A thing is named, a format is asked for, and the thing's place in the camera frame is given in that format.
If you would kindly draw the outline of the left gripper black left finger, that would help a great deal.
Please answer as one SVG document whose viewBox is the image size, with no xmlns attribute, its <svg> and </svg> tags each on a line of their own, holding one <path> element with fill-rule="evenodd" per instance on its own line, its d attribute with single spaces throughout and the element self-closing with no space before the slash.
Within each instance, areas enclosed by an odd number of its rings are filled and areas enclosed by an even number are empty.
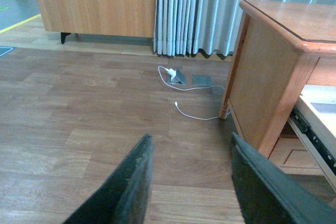
<svg viewBox="0 0 336 224">
<path fill-rule="evenodd" d="M 102 186 L 64 223 L 143 223 L 153 173 L 154 144 L 144 135 Z"/>
</svg>

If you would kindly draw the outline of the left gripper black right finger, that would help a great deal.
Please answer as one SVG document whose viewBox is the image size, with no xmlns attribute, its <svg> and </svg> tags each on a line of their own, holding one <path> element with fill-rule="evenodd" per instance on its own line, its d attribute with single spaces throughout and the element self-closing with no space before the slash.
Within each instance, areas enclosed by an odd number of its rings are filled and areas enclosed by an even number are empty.
<svg viewBox="0 0 336 224">
<path fill-rule="evenodd" d="M 335 209 L 301 187 L 238 134 L 232 181 L 245 223 L 335 223 Z"/>
</svg>

